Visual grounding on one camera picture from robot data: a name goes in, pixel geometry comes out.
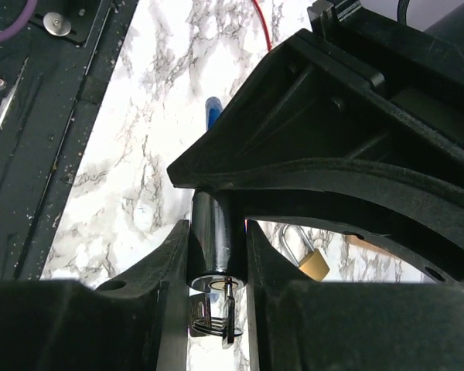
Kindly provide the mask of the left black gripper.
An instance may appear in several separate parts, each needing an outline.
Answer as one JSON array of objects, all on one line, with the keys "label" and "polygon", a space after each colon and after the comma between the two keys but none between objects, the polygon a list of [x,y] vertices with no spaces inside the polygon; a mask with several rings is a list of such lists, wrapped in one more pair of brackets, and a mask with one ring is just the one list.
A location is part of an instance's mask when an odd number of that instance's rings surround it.
[{"label": "left black gripper", "polygon": [[358,1],[316,1],[312,31],[358,56],[367,56],[388,83],[409,82],[458,113],[449,126],[464,147],[464,3],[424,32],[407,24],[408,2],[392,21]]}]

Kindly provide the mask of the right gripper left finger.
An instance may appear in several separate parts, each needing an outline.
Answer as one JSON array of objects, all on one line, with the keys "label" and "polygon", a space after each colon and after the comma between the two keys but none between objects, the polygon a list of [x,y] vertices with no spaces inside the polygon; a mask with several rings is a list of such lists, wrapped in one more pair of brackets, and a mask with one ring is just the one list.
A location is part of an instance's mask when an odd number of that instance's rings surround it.
[{"label": "right gripper left finger", "polygon": [[0,370],[184,370],[189,224],[117,277],[0,282]]}]

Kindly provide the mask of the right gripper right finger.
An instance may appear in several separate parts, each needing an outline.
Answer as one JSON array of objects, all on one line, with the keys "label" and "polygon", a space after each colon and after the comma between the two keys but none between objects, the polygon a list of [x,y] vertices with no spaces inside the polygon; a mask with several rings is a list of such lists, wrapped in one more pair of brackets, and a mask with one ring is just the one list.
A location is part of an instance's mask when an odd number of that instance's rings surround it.
[{"label": "right gripper right finger", "polygon": [[316,282],[247,227],[253,370],[464,370],[464,292]]}]

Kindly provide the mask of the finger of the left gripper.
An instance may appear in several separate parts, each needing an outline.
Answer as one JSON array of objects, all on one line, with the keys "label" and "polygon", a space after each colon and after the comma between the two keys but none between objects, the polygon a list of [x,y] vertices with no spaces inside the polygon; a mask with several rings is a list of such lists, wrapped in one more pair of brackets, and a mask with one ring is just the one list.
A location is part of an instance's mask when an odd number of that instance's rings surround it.
[{"label": "finger of the left gripper", "polygon": [[464,216],[464,150],[302,30],[168,168],[179,188],[310,191],[379,213]]},{"label": "finger of the left gripper", "polygon": [[245,215],[358,235],[464,286],[464,178],[219,177]]}]

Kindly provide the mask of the brass padlock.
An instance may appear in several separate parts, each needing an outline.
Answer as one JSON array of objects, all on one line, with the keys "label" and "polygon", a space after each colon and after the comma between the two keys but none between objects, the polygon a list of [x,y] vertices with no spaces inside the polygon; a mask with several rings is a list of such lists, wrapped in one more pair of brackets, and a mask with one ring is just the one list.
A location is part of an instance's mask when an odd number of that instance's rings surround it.
[{"label": "brass padlock", "polygon": [[[289,228],[293,228],[295,230],[296,234],[308,248],[308,253],[301,260],[297,259],[288,245],[286,233]],[[281,246],[288,255],[289,260],[305,275],[318,282],[321,282],[328,275],[330,269],[329,265],[326,263],[326,259],[320,251],[313,246],[308,235],[301,226],[284,225],[280,230],[279,239]]]}]

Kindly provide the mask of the silver key bunch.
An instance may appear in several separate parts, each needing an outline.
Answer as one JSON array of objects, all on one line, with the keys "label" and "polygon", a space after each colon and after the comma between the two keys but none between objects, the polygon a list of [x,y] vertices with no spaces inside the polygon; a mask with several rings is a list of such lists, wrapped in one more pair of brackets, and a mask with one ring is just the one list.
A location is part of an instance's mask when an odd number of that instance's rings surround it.
[{"label": "silver key bunch", "polygon": [[[210,293],[202,292],[189,297],[189,334],[192,338],[215,336],[221,339],[222,348],[229,349],[243,332],[236,326],[234,289],[236,283],[225,277],[210,284]],[[211,294],[223,296],[223,316],[212,316]]]}]

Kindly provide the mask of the red cable lock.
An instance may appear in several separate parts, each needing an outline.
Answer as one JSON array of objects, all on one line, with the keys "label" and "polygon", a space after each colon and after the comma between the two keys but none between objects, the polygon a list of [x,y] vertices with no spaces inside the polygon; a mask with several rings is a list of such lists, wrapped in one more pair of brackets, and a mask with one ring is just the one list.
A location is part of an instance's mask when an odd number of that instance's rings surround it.
[{"label": "red cable lock", "polygon": [[260,24],[261,24],[261,28],[262,28],[263,33],[264,33],[264,39],[265,39],[265,42],[266,42],[267,51],[271,52],[271,50],[272,50],[272,42],[271,42],[270,32],[268,30],[268,25],[266,23],[266,19],[264,17],[264,14],[263,14],[263,12],[261,10],[261,6],[259,5],[258,0],[251,0],[251,3],[254,6],[254,10],[256,11],[256,13],[258,15],[258,18],[259,18],[259,21],[260,21]]}]

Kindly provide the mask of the blue cable lock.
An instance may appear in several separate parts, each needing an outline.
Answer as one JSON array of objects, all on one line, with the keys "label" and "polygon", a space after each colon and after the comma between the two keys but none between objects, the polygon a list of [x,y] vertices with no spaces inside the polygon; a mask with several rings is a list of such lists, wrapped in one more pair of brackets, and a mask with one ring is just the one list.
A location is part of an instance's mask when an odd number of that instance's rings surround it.
[{"label": "blue cable lock", "polygon": [[187,283],[196,291],[223,291],[227,280],[234,290],[247,283],[245,220],[229,193],[194,192],[187,263]]}]

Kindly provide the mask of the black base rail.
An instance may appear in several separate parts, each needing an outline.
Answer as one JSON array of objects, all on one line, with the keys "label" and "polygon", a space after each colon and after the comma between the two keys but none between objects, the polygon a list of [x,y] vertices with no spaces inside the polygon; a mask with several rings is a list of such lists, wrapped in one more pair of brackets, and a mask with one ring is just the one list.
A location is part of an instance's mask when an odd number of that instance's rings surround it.
[{"label": "black base rail", "polygon": [[0,1],[0,281],[36,280],[134,1]]}]

